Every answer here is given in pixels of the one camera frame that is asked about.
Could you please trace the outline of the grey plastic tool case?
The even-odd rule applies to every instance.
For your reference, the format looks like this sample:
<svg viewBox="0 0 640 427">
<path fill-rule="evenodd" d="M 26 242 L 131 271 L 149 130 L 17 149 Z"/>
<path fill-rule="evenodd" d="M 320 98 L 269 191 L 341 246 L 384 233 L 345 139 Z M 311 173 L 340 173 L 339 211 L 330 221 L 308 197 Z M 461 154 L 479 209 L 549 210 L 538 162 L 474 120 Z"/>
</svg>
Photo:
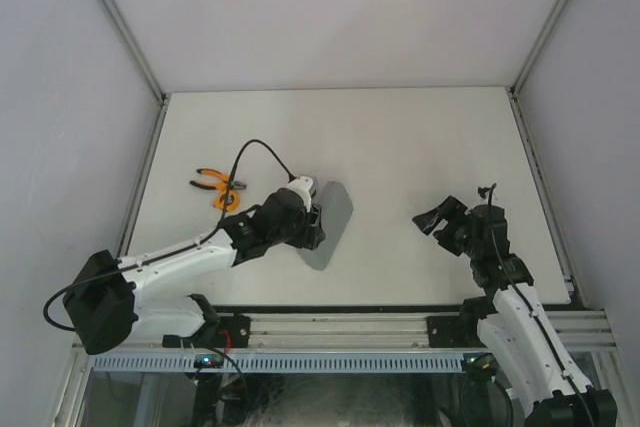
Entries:
<svg viewBox="0 0 640 427">
<path fill-rule="evenodd" d="M 351 197 L 341 182 L 328 182 L 314 198 L 312 207 L 319 211 L 316 224 L 322 229 L 324 239 L 312 250 L 300 249 L 304 262 L 316 271 L 325 270 L 354 211 Z"/>
</svg>

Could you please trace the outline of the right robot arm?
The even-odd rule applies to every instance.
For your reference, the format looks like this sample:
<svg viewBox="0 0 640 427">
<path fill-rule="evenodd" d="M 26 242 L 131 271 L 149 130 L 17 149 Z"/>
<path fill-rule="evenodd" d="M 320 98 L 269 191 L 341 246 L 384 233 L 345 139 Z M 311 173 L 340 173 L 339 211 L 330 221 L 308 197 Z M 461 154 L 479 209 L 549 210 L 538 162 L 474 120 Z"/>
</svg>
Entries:
<svg viewBox="0 0 640 427">
<path fill-rule="evenodd" d="M 449 196 L 413 217 L 421 233 L 456 257 L 466 256 L 481 297 L 460 311 L 461 338 L 484 345 L 505 373 L 523 407 L 527 426 L 613 426 L 616 401 L 578 367 L 551 324 L 524 261 L 511 250 L 508 221 L 482 188 L 473 208 Z"/>
</svg>

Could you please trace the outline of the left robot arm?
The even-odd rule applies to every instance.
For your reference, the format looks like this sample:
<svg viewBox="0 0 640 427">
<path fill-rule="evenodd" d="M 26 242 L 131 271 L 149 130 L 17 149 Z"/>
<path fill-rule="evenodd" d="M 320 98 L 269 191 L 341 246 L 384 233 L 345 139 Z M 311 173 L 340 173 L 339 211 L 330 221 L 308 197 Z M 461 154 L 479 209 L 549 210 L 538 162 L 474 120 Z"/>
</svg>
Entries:
<svg viewBox="0 0 640 427">
<path fill-rule="evenodd" d="M 108 251 L 89 257 L 63 305 L 89 355 L 129 338 L 174 336 L 206 347 L 220 317 L 205 295 L 167 300 L 165 292 L 206 273 L 260 258 L 277 245 L 314 250 L 325 239 L 310 177 L 293 179 L 261 205 L 221 220 L 211 232 L 169 248 L 118 259 Z"/>
</svg>

